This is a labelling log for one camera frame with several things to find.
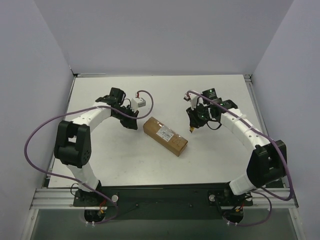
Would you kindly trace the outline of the brown cardboard express box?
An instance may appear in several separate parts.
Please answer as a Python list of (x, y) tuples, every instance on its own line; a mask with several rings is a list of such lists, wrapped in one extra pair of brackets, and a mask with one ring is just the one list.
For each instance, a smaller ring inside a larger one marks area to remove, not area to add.
[(177, 157), (182, 154), (188, 145), (188, 140), (154, 117), (150, 117), (144, 123), (143, 131)]

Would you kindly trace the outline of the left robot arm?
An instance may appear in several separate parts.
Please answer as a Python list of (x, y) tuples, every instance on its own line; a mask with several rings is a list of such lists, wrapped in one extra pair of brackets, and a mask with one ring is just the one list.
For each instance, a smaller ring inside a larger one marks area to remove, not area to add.
[(91, 132), (104, 120), (113, 117), (127, 129), (137, 130), (139, 104), (143, 100), (132, 98), (128, 105), (123, 105), (126, 93), (119, 88), (111, 88), (108, 95), (99, 97), (93, 109), (86, 110), (77, 118), (58, 124), (54, 146), (54, 157), (67, 166), (75, 179), (80, 180), (78, 194), (90, 205), (101, 203), (103, 194), (101, 182), (95, 176), (89, 160), (92, 154)]

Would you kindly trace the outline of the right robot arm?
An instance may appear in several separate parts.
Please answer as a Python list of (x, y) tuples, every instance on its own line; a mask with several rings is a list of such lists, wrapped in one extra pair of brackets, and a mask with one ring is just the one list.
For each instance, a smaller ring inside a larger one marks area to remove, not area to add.
[(232, 196), (244, 195), (290, 176), (284, 142), (259, 131), (232, 100), (222, 100), (214, 88), (202, 93), (189, 90), (184, 100), (190, 103), (186, 110), (190, 132), (215, 122), (227, 128), (250, 152), (245, 173), (228, 184)]

